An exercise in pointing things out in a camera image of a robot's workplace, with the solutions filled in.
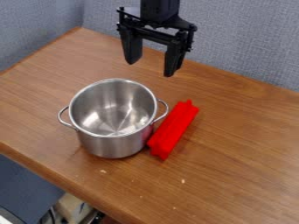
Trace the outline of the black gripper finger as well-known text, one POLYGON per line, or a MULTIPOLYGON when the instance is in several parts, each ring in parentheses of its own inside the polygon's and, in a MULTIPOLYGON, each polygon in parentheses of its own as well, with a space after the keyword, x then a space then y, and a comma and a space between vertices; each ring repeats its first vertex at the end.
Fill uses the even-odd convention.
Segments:
POLYGON ((165 54, 165 70, 163 75, 166 77, 174 76, 175 72, 182 68, 183 59, 186 51, 183 45, 178 43, 171 43, 167 46, 167 51, 165 54))
POLYGON ((125 51, 126 62, 133 65, 143 56, 143 39, 134 29, 119 26, 119 34, 125 51))

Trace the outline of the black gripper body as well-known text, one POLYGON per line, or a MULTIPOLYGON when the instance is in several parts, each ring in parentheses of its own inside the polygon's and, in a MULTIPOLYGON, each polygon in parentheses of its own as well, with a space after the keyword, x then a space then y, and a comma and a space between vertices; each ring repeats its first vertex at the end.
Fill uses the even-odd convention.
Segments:
POLYGON ((121 19, 134 18, 143 26, 153 28, 173 28, 187 33, 186 51, 193 49, 194 33, 198 26, 179 16, 181 0, 141 0, 138 7, 119 7, 121 19))

